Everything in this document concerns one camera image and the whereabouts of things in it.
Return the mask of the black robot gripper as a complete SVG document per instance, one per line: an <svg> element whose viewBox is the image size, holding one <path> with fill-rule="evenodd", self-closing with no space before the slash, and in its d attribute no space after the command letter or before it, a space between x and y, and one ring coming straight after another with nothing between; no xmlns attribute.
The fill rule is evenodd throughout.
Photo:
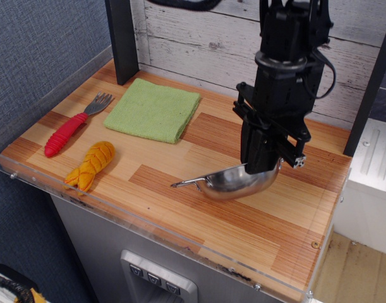
<svg viewBox="0 0 386 303"><path fill-rule="evenodd" d="M275 169L281 158L291 167L302 167L304 148L311 140L305 116L314 106L323 62L314 55L296 61L277 61L263 53L253 86L241 82L233 111L243 120L241 163L248 174Z"/></svg>

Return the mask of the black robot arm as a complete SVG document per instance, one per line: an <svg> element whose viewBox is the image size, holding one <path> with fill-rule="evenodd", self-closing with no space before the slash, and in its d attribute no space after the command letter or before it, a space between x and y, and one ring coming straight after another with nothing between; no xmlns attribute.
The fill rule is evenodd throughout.
<svg viewBox="0 0 386 303"><path fill-rule="evenodd" d="M324 67L318 50L333 23L328 1L260 1L260 50L253 86L241 82L233 111L243 120L241 162L249 174L273 170L279 160L303 165L311 135L305 116L319 99Z"/></svg>

